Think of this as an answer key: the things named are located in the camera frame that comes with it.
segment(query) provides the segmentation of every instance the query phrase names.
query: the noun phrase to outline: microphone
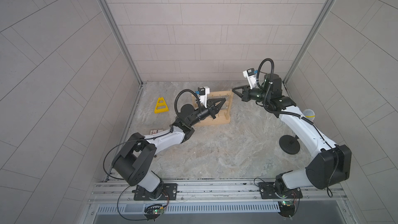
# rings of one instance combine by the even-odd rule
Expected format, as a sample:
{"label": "microphone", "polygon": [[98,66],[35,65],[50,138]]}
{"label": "microphone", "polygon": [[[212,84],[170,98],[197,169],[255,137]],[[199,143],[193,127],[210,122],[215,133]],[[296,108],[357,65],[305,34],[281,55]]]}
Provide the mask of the microphone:
{"label": "microphone", "polygon": [[305,109],[302,114],[309,120],[314,121],[315,112],[311,109]]}

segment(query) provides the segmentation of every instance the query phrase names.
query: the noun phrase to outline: metal vent grille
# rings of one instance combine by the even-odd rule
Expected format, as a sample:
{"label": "metal vent grille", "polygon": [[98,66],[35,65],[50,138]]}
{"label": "metal vent grille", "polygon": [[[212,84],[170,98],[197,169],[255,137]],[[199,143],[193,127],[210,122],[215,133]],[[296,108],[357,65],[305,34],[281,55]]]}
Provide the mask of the metal vent grille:
{"label": "metal vent grille", "polygon": [[[141,214],[149,204],[119,204],[119,211]],[[165,214],[280,212],[278,202],[173,202]],[[116,204],[100,204],[97,214],[118,214]]]}

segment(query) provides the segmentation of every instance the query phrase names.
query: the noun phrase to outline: black mounting plate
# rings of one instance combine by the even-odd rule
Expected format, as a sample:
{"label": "black mounting plate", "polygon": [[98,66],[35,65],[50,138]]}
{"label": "black mounting plate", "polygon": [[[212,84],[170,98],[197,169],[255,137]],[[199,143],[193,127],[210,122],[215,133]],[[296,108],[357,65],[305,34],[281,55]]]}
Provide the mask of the black mounting plate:
{"label": "black mounting plate", "polygon": [[[174,201],[177,197],[177,184],[176,183],[165,183],[163,184],[163,191],[165,191],[169,195],[169,201]],[[152,200],[149,199],[145,195],[145,189],[139,185],[137,185],[137,188],[133,191],[134,194],[134,200],[135,201],[147,201],[147,200]],[[163,194],[160,194],[159,199],[157,201],[166,201],[166,197]]]}
{"label": "black mounting plate", "polygon": [[[281,199],[281,201],[283,200],[283,198],[280,198],[276,195],[274,182],[258,183],[258,187],[260,188],[261,199]],[[302,198],[301,190],[293,189],[291,193],[286,197],[286,199],[293,199],[293,192],[296,193],[296,196],[298,196],[298,198]]]}

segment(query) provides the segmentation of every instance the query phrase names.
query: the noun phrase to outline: wooden rack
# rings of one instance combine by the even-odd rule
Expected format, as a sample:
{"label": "wooden rack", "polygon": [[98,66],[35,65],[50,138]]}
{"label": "wooden rack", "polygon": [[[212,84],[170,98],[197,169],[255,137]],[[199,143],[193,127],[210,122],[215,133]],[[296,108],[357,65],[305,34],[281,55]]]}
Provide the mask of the wooden rack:
{"label": "wooden rack", "polygon": [[[226,98],[226,102],[224,106],[226,109],[221,109],[218,114],[216,114],[216,118],[213,119],[211,116],[208,116],[206,119],[202,120],[199,123],[196,123],[196,127],[203,127],[209,125],[216,125],[216,124],[228,124],[231,122],[230,111],[232,107],[232,97],[234,93],[232,91],[219,91],[219,92],[210,92],[207,95],[207,99],[209,98]],[[196,103],[196,98],[192,95],[192,105],[197,108],[198,105]]]}

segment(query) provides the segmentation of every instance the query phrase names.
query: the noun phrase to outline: marble floor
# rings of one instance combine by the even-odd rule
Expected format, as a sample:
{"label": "marble floor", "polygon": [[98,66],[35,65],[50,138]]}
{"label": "marble floor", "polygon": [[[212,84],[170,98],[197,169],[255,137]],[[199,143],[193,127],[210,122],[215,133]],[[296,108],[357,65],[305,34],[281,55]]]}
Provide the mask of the marble floor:
{"label": "marble floor", "polygon": [[[147,82],[129,136],[135,132],[149,134],[150,129],[168,129],[174,122],[174,100],[183,89],[196,91],[207,86],[211,91],[231,90],[247,82]],[[164,97],[168,112],[154,113],[158,97]],[[183,93],[178,109],[192,103],[191,94]],[[296,155],[279,147],[282,135],[292,130],[254,101],[242,102],[234,95],[229,124],[194,127],[192,137],[160,152],[151,170],[163,179],[174,178],[274,178],[290,170],[306,167],[311,156],[306,147]]]}

